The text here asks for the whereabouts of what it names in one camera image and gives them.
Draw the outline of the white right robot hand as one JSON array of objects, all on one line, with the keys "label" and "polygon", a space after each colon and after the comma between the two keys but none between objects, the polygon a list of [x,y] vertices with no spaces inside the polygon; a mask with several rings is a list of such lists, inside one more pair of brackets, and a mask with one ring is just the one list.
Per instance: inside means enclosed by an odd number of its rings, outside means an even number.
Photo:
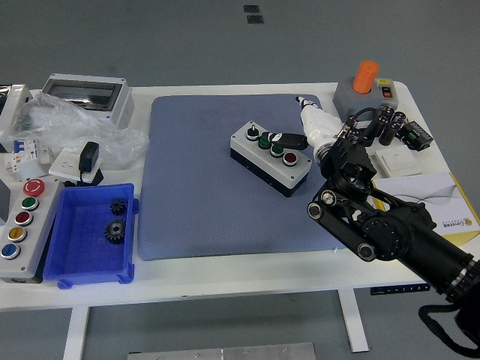
[{"label": "white right robot hand", "polygon": [[263,132],[272,145],[284,149],[305,150],[311,146],[316,153],[328,151],[336,142],[337,135],[343,127],[342,121],[319,108],[316,103],[298,96],[301,107],[301,124],[303,134]]}]

